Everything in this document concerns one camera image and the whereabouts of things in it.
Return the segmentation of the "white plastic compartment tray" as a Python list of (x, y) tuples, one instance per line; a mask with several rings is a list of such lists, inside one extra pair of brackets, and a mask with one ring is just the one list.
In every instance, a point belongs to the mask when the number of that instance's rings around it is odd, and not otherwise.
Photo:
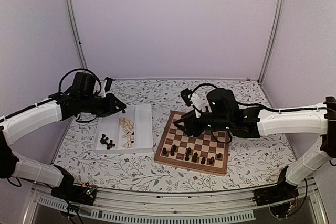
[(130, 154), (153, 151), (152, 106), (128, 105), (125, 113), (100, 118), (94, 136), (96, 154)]

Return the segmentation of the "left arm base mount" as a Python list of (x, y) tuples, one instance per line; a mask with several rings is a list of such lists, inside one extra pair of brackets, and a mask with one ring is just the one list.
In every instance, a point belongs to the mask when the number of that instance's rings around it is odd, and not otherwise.
[(51, 190), (51, 195), (66, 202), (70, 201), (93, 206), (97, 187), (89, 183), (76, 185), (74, 177), (68, 171), (57, 165), (55, 167), (61, 171), (63, 179), (58, 187), (54, 187)]

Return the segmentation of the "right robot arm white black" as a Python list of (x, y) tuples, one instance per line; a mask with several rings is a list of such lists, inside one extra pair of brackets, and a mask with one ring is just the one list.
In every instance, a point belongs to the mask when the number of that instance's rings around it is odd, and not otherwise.
[(215, 88), (207, 94), (208, 106), (193, 91), (181, 97), (193, 108), (174, 125), (188, 136), (205, 130), (224, 131), (239, 138), (289, 133), (318, 134), (315, 144), (294, 163), (283, 168), (271, 190), (276, 201), (284, 200), (292, 189), (324, 163), (335, 158), (335, 97), (303, 108), (272, 109), (257, 103), (237, 102), (231, 90)]

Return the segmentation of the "wooden chess board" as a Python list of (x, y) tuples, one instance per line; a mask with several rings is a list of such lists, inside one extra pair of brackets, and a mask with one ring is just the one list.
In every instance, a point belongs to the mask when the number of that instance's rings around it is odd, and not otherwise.
[[(158, 164), (172, 166), (175, 168), (188, 169), (193, 172), (206, 173), (211, 175), (224, 176), (227, 173), (229, 136), (226, 132), (204, 131), (199, 137), (187, 136), (178, 130), (173, 122), (180, 119), (182, 112), (173, 111), (165, 126), (160, 143), (154, 155), (154, 161)], [(170, 150), (176, 145), (175, 155), (170, 155)], [(167, 154), (163, 155), (163, 148), (167, 149)], [(185, 154), (188, 148), (192, 149), (190, 160), (185, 161)], [(198, 153), (197, 162), (192, 162), (193, 154)], [(221, 159), (217, 159), (218, 153), (222, 154)], [(206, 158), (205, 164), (201, 164), (202, 158)], [(214, 165), (208, 165), (208, 159), (214, 157)]]

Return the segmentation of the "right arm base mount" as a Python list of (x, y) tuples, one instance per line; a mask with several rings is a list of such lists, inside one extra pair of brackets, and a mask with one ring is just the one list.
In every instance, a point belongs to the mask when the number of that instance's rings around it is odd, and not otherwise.
[(299, 196), (297, 186), (286, 182), (286, 171), (288, 166), (283, 168), (279, 174), (277, 183), (274, 186), (255, 189), (252, 201), (257, 206), (269, 205), (280, 201), (287, 201), (284, 204), (270, 207), (270, 212), (277, 218), (289, 217)]

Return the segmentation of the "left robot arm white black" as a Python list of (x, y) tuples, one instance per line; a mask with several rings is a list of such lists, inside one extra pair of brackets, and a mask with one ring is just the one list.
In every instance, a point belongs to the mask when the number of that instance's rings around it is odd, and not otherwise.
[(24, 157), (11, 149), (16, 141), (46, 125), (79, 117), (89, 113), (95, 118), (108, 117), (118, 112), (124, 113), (127, 106), (109, 90), (113, 79), (104, 82), (90, 70), (77, 68), (70, 71), (74, 79), (72, 85), (49, 95), (41, 102), (1, 117), (1, 178), (11, 177), (45, 183), (57, 187), (67, 200), (78, 195), (73, 185), (73, 176), (56, 165), (46, 165)]

